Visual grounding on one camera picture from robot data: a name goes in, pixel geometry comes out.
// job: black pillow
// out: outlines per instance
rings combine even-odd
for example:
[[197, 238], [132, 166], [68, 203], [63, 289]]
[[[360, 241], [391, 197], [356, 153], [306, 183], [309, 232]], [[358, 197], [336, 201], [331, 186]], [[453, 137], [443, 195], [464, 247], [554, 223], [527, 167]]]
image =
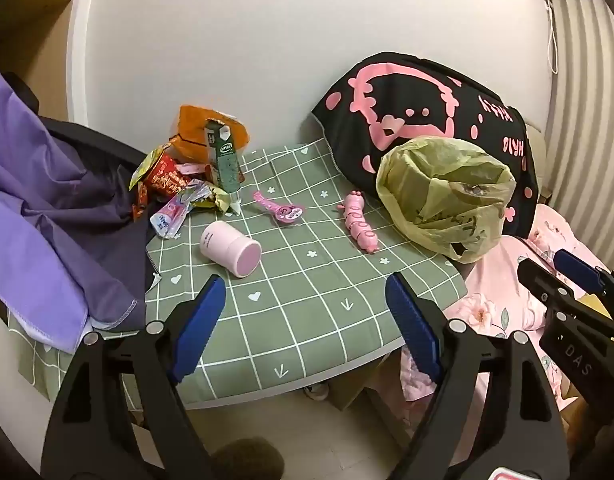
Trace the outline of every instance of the black pillow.
[[340, 171], [372, 196], [382, 156], [407, 140], [432, 135], [480, 146], [516, 180], [503, 234], [529, 236], [538, 184], [525, 121], [473, 79], [427, 59], [382, 52], [347, 72], [312, 113]]

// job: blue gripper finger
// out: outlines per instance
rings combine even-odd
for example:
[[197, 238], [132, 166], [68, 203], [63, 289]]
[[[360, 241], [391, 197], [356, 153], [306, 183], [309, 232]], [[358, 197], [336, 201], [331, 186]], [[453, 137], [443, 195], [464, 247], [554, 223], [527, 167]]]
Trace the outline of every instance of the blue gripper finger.
[[554, 267], [586, 293], [600, 294], [603, 292], [604, 285], [596, 269], [565, 249], [560, 249], [554, 254]]
[[189, 316], [174, 343], [174, 365], [169, 373], [177, 383], [196, 370], [213, 327], [225, 307], [226, 297], [225, 280], [212, 276], [193, 300], [196, 301], [196, 310]]
[[418, 370], [427, 374], [431, 380], [438, 383], [442, 378], [443, 368], [440, 363], [442, 337], [440, 332], [434, 330], [425, 320], [417, 303], [430, 303], [437, 313], [442, 316], [442, 323], [445, 323], [445, 316], [433, 301], [416, 297], [414, 291], [407, 284], [407, 281], [395, 272], [385, 283], [385, 301], [393, 318], [396, 320], [398, 328], [409, 347], [409, 352], [414, 358]]

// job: arrow print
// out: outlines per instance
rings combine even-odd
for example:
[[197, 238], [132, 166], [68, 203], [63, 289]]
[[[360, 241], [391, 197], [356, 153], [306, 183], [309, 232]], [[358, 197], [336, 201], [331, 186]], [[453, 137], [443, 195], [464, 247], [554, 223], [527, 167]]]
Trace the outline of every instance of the arrow print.
[[285, 365], [281, 364], [280, 365], [280, 371], [278, 371], [278, 368], [274, 368], [274, 372], [276, 372], [276, 375], [278, 376], [279, 379], [282, 379], [283, 377], [285, 377], [289, 373], [289, 370], [283, 371], [284, 367], [285, 367]]

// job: pink cylindrical container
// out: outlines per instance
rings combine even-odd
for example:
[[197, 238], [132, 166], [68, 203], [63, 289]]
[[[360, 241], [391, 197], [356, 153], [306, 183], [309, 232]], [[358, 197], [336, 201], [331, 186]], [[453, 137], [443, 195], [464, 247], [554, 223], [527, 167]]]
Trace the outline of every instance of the pink cylindrical container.
[[200, 252], [226, 267], [234, 276], [244, 278], [258, 265], [262, 249], [259, 242], [245, 236], [227, 222], [216, 220], [203, 231]]

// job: pink caterpillar toy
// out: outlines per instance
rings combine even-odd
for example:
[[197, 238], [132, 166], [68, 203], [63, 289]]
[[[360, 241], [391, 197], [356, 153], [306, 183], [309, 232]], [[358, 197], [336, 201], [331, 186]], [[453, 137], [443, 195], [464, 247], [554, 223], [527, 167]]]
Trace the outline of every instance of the pink caterpillar toy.
[[360, 191], [352, 191], [345, 197], [342, 204], [338, 204], [338, 209], [345, 210], [345, 225], [359, 247], [368, 253], [375, 253], [378, 250], [378, 236], [372, 231], [372, 227], [365, 222], [364, 206], [365, 199], [363, 199]]

